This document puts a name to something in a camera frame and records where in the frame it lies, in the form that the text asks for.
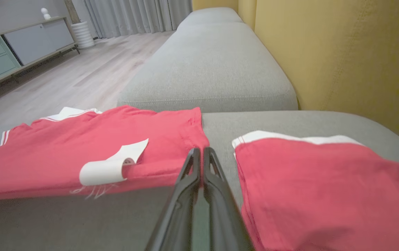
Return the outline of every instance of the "yellow upholstery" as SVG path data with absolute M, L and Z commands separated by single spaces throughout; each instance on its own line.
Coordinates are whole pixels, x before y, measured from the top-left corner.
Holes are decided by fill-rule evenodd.
M 255 33 L 301 109 L 358 114 L 399 135 L 399 1 L 258 0 Z
M 193 10 L 212 7 L 230 7 L 238 12 L 238 0 L 192 0 Z
M 255 12 L 256 0 L 239 0 L 238 15 L 252 30 L 255 28 Z

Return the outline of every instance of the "folded red cloth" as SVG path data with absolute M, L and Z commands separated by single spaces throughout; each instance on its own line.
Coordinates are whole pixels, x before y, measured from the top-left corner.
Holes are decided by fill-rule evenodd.
M 399 251 L 399 163 L 334 138 L 233 141 L 257 251 Z
M 173 185 L 189 150 L 209 144 L 199 108 L 161 113 L 130 106 L 104 113 L 64 111 L 3 134 L 0 199 L 70 194 L 98 197 Z M 146 139 L 148 145 L 137 163 L 122 168 L 123 160 L 117 156 L 128 154 L 120 151 L 126 149 L 122 146 Z M 81 170 L 90 163 L 118 168 L 119 180 L 83 183 Z

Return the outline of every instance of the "white ribbed planter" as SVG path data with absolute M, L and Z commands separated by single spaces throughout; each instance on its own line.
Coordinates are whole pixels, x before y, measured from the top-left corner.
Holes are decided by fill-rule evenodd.
M 87 49 L 95 46 L 91 33 L 89 32 L 88 22 L 81 22 L 78 24 L 71 24 L 74 31 L 75 38 L 77 38 L 78 48 Z

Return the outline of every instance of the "white decorative ornament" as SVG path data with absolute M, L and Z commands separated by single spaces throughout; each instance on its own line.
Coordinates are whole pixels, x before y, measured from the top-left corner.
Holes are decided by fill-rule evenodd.
M 51 19 L 51 15 L 48 14 L 48 9 L 41 8 L 41 12 L 43 13 L 43 17 L 45 18 L 45 20 Z

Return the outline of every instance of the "gray curtain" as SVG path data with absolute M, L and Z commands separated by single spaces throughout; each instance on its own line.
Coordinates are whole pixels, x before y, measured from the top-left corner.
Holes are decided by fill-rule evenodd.
M 99 38 L 176 30 L 191 0 L 84 0 Z

